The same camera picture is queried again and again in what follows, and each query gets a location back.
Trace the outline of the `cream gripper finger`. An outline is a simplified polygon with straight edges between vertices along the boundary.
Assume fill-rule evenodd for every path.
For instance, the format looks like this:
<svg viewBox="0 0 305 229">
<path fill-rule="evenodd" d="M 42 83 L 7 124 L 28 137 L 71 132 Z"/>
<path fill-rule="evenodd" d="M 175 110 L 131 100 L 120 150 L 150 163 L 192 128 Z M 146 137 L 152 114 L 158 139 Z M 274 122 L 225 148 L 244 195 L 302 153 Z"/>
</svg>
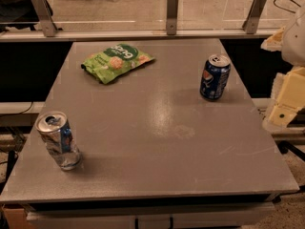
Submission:
<svg viewBox="0 0 305 229">
<path fill-rule="evenodd" d="M 260 48 L 269 52 L 276 52 L 276 51 L 280 52 L 282 50 L 283 33 L 284 33 L 284 29 L 280 28 L 273 35 L 265 39 L 262 42 Z"/>
<path fill-rule="evenodd" d="M 293 66 L 286 74 L 276 74 L 262 126 L 270 132 L 284 130 L 304 108 L 305 67 Z"/>
</svg>

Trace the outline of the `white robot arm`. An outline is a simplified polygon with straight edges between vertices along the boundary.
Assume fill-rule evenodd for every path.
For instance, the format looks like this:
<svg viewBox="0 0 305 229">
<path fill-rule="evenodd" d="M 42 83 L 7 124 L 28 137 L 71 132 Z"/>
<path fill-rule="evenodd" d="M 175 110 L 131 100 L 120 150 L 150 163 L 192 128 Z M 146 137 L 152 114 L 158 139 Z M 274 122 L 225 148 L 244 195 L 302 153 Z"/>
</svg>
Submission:
<svg viewBox="0 0 305 229">
<path fill-rule="evenodd" d="M 265 39 L 261 48 L 280 51 L 282 59 L 293 66 L 287 73 L 276 74 L 263 119 L 266 130 L 278 132 L 305 108 L 305 6 L 284 27 Z"/>
</svg>

